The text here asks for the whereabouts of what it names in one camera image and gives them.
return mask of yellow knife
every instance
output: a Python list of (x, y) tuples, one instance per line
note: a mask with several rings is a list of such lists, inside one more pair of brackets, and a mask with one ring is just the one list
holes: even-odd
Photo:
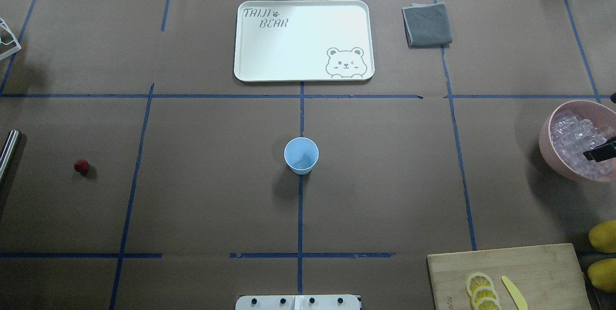
[(517, 287), (511, 282), (508, 277), (501, 277), (502, 283), (509, 291), (509, 294), (513, 298), (515, 306), (517, 306), (518, 310), (528, 310), (528, 304), (526, 303), (526, 299), (522, 296), (522, 293), (517, 289)]

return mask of yellow lemon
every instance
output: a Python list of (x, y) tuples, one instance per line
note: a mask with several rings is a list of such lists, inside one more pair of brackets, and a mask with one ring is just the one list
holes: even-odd
[(472, 273), (466, 278), (466, 293), (468, 293), (469, 297), (472, 297), (473, 292), (475, 292), (477, 288), (480, 288), (481, 286), (494, 288), (493, 285), (494, 283), (488, 275), (485, 275), (482, 272)]
[(588, 278), (599, 290), (616, 292), (616, 258), (602, 259), (588, 267)]
[(592, 247), (604, 253), (616, 252), (616, 220), (596, 225), (588, 233)]
[(499, 295), (492, 288), (492, 286), (481, 286), (476, 288), (475, 292), (473, 292), (473, 296), (471, 296), (471, 304), (473, 308), (477, 303), (479, 303), (479, 301), (481, 301), (481, 299), (484, 299), (485, 297), (490, 297), (495, 299), (497, 303), (499, 302)]
[(485, 297), (475, 304), (475, 310), (501, 310), (501, 307), (496, 299)]

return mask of pink bowl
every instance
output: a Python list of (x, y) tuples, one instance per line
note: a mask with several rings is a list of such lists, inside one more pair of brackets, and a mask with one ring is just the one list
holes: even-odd
[(612, 167), (614, 167), (612, 172), (606, 174), (602, 178), (593, 180), (574, 172), (574, 170), (572, 170), (571, 167), (569, 167), (558, 155), (552, 140), (552, 120), (554, 119), (555, 114), (564, 110), (571, 110), (580, 117), (591, 120), (597, 127), (610, 126), (611, 128), (616, 129), (616, 113), (610, 108), (607, 108), (607, 106), (589, 100), (572, 100), (561, 104), (561, 106), (556, 108), (552, 115), (550, 115), (550, 117), (545, 121), (545, 124), (543, 124), (543, 127), (541, 128), (541, 133), (539, 134), (539, 149), (541, 150), (541, 155), (543, 155), (545, 161), (548, 165), (550, 165), (550, 167), (552, 167), (552, 169), (556, 170), (558, 174), (574, 181), (616, 181), (616, 158), (612, 158), (611, 160)]

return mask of black tongs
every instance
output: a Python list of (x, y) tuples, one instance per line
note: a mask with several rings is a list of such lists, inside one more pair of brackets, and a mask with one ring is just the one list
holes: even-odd
[(595, 162), (616, 158), (616, 137), (612, 137), (594, 149), (584, 151), (583, 155), (588, 161), (594, 160)]

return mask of wooden cutting board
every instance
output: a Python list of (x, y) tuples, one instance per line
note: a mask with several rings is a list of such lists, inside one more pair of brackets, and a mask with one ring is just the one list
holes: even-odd
[(502, 284), (508, 277), (530, 310), (591, 310), (572, 244), (428, 255), (436, 310), (470, 310), (466, 278), (486, 273), (494, 281), (502, 310), (516, 310)]

